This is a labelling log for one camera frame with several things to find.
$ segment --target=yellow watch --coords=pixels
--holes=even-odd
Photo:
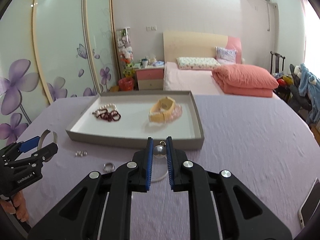
[[[176,101],[170,97],[161,98],[151,107],[149,113],[150,122],[166,122],[170,119],[176,107]]]

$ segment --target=headboard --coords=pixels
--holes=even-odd
[[[212,33],[176,32],[163,33],[164,60],[177,62],[177,57],[216,57],[216,47],[235,49],[236,63],[241,63],[239,38]]]

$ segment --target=nightstand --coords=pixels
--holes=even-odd
[[[139,90],[163,89],[163,66],[140,68],[135,71]]]

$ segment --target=silver pearl pendant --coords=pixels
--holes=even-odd
[[[114,167],[113,163],[105,163],[104,164],[103,170],[104,170],[105,173],[113,172],[114,169],[115,169],[115,167]]]
[[[160,145],[157,145],[153,148],[153,155],[158,159],[164,158],[167,155],[164,141],[161,141]]]

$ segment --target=frosted glass panel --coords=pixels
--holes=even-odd
[[[33,51],[33,0],[12,0],[0,20],[0,148],[14,142],[47,106]]]
[[[53,101],[92,95],[94,85],[84,43],[82,0],[37,0],[36,42]]]
[[[118,72],[112,36],[110,0],[87,0],[88,31],[94,49],[95,71],[100,89],[108,91],[116,85]]]

